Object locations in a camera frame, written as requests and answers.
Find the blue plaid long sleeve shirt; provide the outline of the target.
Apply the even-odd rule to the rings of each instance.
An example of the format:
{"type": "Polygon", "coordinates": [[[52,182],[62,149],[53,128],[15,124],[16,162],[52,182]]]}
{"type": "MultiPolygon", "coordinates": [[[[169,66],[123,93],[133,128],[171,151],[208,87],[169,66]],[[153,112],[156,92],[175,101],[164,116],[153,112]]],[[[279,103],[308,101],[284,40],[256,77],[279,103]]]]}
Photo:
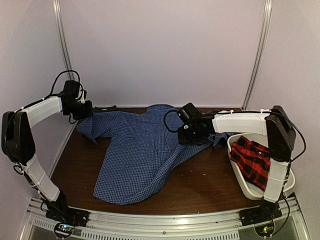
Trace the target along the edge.
{"type": "Polygon", "coordinates": [[[151,105],[145,113],[94,113],[76,130],[93,143],[110,138],[93,196],[116,205],[143,201],[156,194],[171,171],[208,147],[219,148],[232,133],[216,133],[198,144],[180,144],[183,123],[166,104],[151,105]]]}

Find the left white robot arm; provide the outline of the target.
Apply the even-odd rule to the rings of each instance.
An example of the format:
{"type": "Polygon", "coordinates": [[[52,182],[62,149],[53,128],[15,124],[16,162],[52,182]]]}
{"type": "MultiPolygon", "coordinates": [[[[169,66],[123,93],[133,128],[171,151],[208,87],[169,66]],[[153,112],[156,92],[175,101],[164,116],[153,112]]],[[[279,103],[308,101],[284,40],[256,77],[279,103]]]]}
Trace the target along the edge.
{"type": "Polygon", "coordinates": [[[69,221],[72,211],[63,204],[66,202],[64,194],[38,161],[32,128],[59,113],[75,121],[89,117],[93,108],[92,102],[86,100],[86,95],[81,83],[67,80],[61,92],[50,93],[16,111],[7,111],[2,116],[2,152],[14,163],[15,171],[23,175],[45,201],[55,204],[51,211],[61,222],[69,221]]]}

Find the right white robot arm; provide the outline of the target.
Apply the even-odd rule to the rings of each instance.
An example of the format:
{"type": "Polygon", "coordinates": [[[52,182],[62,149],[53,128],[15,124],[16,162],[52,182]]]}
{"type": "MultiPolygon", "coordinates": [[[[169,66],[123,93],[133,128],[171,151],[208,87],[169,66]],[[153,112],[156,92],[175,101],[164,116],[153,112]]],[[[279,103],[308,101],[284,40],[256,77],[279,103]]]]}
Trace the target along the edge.
{"type": "Polygon", "coordinates": [[[200,143],[210,135],[232,133],[227,139],[228,157],[243,194],[266,201],[256,210],[268,220],[290,177],[296,132],[284,109],[275,105],[259,111],[223,110],[201,113],[192,103],[177,111],[181,144],[200,143]]]}

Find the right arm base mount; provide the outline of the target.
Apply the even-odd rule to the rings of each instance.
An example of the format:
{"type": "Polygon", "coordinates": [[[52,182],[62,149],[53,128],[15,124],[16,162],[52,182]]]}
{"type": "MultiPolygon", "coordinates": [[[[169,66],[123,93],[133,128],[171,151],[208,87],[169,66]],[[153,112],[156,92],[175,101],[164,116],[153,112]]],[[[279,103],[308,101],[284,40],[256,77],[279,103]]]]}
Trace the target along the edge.
{"type": "Polygon", "coordinates": [[[243,227],[253,226],[259,237],[267,238],[275,232],[275,219],[282,216],[282,211],[278,203],[271,203],[243,209],[239,216],[243,227]]]}

